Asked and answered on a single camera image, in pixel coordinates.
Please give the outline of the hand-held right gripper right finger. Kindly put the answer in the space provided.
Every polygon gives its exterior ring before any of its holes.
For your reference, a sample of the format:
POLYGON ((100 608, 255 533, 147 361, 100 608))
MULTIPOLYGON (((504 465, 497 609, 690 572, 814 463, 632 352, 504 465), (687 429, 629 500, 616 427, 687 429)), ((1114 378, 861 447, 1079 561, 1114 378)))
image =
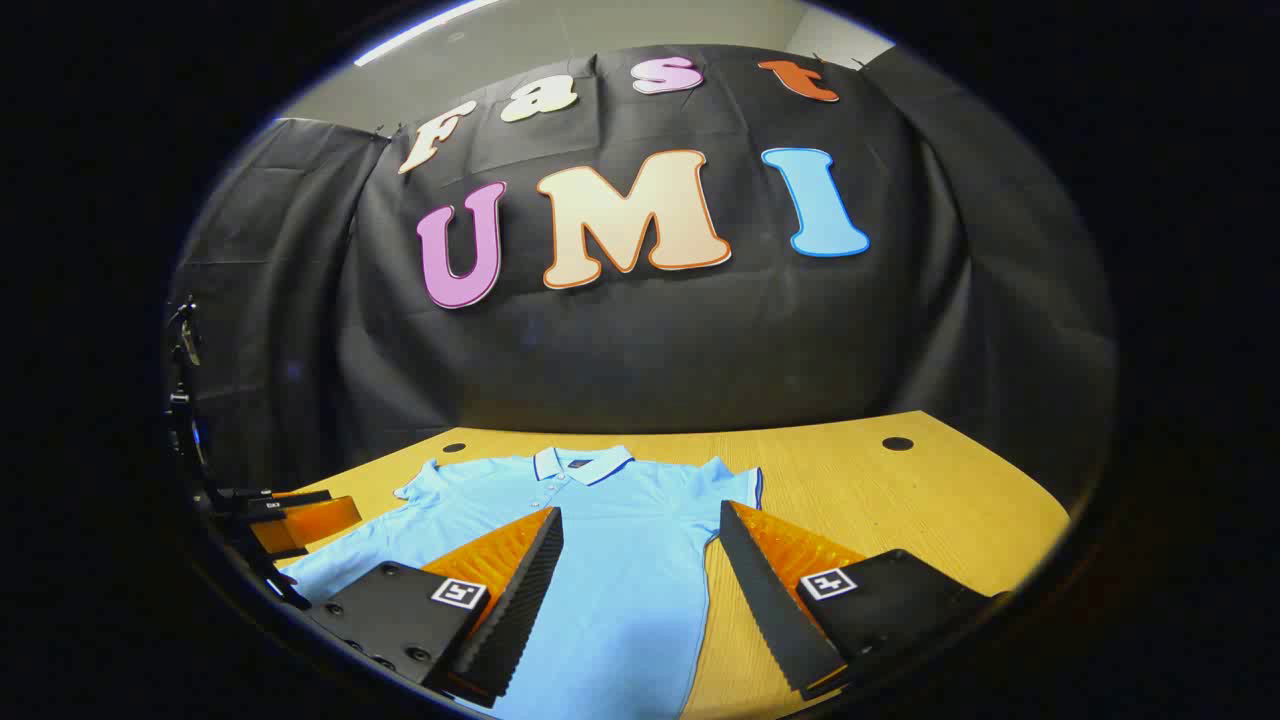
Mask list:
POLYGON ((788 687, 804 700, 881 682, 993 606, 906 550, 865 556, 740 503, 719 542, 788 687))

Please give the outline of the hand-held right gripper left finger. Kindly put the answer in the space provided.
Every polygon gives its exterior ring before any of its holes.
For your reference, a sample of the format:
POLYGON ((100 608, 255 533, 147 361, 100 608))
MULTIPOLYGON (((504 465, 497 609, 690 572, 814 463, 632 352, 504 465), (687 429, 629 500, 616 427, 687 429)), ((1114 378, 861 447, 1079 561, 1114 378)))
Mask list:
POLYGON ((564 546, 547 507, 415 568, 383 561, 307 610, 399 679, 490 708, 509 688, 564 546))

